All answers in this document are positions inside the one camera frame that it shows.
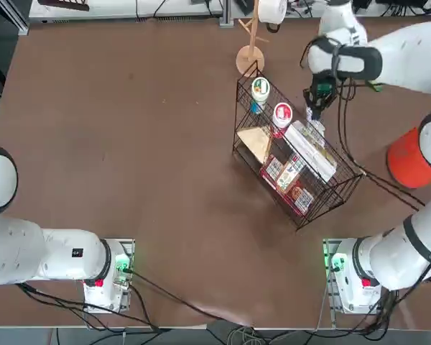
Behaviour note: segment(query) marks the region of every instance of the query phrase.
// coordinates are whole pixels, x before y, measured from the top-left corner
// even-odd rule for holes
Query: table
[[[368,19],[378,37],[419,19]],[[260,35],[264,73],[303,105],[298,67],[317,20]],[[0,144],[19,168],[7,215],[42,227],[136,239],[136,268],[233,322],[314,328],[325,287],[322,239],[377,234],[410,213],[364,180],[344,206],[295,233],[244,163],[231,155],[240,27],[202,23],[33,26],[20,37],[0,108]],[[431,109],[431,96],[358,89],[348,109],[355,157],[387,176],[384,150]],[[336,104],[324,115],[337,143]],[[431,186],[415,193],[431,199]],[[36,286],[80,298],[74,282]],[[209,322],[138,284],[161,326]],[[133,315],[140,315],[134,303]],[[138,326],[105,316],[110,326]],[[359,318],[338,316],[338,326]],[[80,325],[71,313],[0,286],[0,326]],[[328,306],[323,328],[330,327]],[[398,308],[392,328],[431,329],[431,284]]]

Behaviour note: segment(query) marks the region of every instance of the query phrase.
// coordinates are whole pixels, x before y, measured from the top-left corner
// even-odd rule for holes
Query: orange container
[[[386,160],[392,177],[401,185],[413,189],[431,183],[431,167],[420,151],[417,127],[391,144]]]

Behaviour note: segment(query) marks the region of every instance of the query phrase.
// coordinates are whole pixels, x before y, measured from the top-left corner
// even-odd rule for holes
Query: wooden mug tree
[[[265,66],[264,54],[256,47],[256,40],[268,42],[268,40],[256,36],[257,27],[259,25],[259,0],[255,0],[254,2],[254,15],[252,19],[245,24],[240,19],[238,19],[238,22],[251,35],[249,45],[242,47],[236,56],[236,67],[239,73],[248,76],[251,74],[251,69],[247,69],[254,61],[257,61],[257,67],[260,71],[262,71]]]

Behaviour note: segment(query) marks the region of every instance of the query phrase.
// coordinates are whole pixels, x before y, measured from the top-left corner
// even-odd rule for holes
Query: metal wire rack
[[[343,205],[359,184],[362,174],[357,173],[325,140],[319,131],[257,68],[256,61],[249,67],[249,74],[238,79],[236,85],[235,126],[233,133],[233,154],[241,157],[254,171],[261,183],[267,188],[274,200],[297,226],[297,230],[316,218]],[[270,92],[263,110],[251,95],[253,78],[264,77],[269,81]],[[323,177],[313,164],[310,156],[304,155],[286,139],[286,135],[276,138],[272,132],[279,131],[272,121],[274,107],[278,103],[292,107],[292,125],[306,128],[304,134],[320,142],[320,152],[333,163],[335,172]],[[259,159],[239,136],[244,130],[259,129],[268,137],[265,158]],[[282,172],[292,167],[299,171],[298,176],[284,189]]]

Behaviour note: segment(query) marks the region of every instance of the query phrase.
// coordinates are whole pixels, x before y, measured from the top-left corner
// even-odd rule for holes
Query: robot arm
[[[353,78],[431,94],[431,22],[404,27],[370,42],[347,0],[331,0],[320,36],[308,50],[313,73],[307,104],[318,113],[335,99],[319,85]],[[420,127],[419,146],[431,166],[431,114]],[[409,288],[431,263],[431,201],[400,225],[377,236],[343,239],[331,265],[344,313],[367,313],[381,287]],[[431,269],[423,279],[431,277]]]
[[[17,169],[0,147],[0,213],[17,191]],[[0,285],[28,280],[82,280],[86,303],[120,311],[128,305],[132,240],[99,239],[78,229],[41,229],[0,216]],[[90,312],[102,312],[94,308]]]
[[[339,78],[373,81],[431,94],[431,22],[411,25],[367,45],[355,40],[357,30],[340,28],[313,44],[308,64],[313,75],[332,77],[333,53]],[[338,42],[342,47],[335,50]]]
[[[367,42],[350,0],[331,0],[310,44],[312,85],[304,92],[313,118],[334,101],[336,79],[353,78],[431,94],[431,22],[404,27]],[[330,89],[330,93],[320,90]]]

